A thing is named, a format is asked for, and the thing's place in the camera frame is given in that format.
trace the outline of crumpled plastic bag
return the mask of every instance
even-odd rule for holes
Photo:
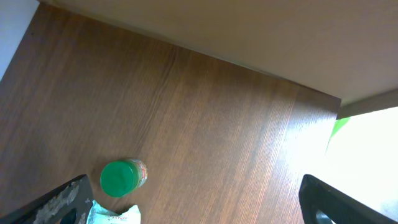
[[[128,211],[121,215],[103,208],[99,203],[93,200],[93,206],[88,214],[87,224],[140,224],[141,213],[138,206],[131,207]]]

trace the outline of wood grain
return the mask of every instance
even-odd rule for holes
[[[142,223],[302,223],[307,167],[340,100],[159,40],[39,6],[0,83],[0,214],[78,174]],[[145,185],[100,189],[137,158]]]

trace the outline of green bottle cap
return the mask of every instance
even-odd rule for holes
[[[101,188],[111,197],[123,197],[137,188],[137,167],[128,161],[114,161],[101,173]]]

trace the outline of beige panel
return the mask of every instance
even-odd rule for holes
[[[398,1],[57,0],[343,99],[398,87]]]

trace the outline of bottle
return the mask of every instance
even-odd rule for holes
[[[101,188],[111,197],[123,197],[141,187],[147,177],[147,167],[140,160],[114,161],[102,170]]]

